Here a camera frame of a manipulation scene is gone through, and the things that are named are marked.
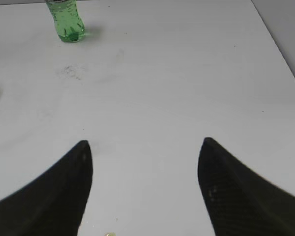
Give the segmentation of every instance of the small object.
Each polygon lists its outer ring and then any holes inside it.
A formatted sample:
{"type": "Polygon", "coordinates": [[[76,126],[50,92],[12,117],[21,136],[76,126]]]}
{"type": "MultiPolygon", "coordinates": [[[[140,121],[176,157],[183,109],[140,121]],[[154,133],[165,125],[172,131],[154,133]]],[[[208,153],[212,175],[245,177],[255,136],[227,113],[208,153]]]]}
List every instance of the small object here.
{"type": "Polygon", "coordinates": [[[76,0],[45,0],[53,16],[55,28],[63,42],[78,42],[85,36],[76,0]]]}

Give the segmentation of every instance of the green plastic bottle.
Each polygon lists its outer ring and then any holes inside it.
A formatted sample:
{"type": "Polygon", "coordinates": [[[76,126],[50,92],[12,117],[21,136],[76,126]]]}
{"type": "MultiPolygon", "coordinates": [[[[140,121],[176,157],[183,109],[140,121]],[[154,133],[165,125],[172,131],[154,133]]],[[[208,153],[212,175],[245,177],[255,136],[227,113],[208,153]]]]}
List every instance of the green plastic bottle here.
{"type": "Polygon", "coordinates": [[[78,42],[85,36],[76,0],[46,0],[46,3],[54,18],[57,34],[63,42],[78,42]]]}

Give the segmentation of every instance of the white surface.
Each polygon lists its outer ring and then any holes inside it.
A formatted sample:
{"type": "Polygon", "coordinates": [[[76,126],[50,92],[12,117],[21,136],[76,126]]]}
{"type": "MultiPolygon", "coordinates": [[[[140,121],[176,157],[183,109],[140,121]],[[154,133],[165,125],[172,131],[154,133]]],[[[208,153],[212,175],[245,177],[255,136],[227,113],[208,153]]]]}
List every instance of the white surface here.
{"type": "Polygon", "coordinates": [[[249,0],[78,8],[93,33],[65,44],[44,4],[0,6],[0,199],[87,139],[80,236],[212,236],[206,136],[295,194],[295,79],[249,0]]]}
{"type": "Polygon", "coordinates": [[[252,0],[295,75],[295,0],[252,0]]]}

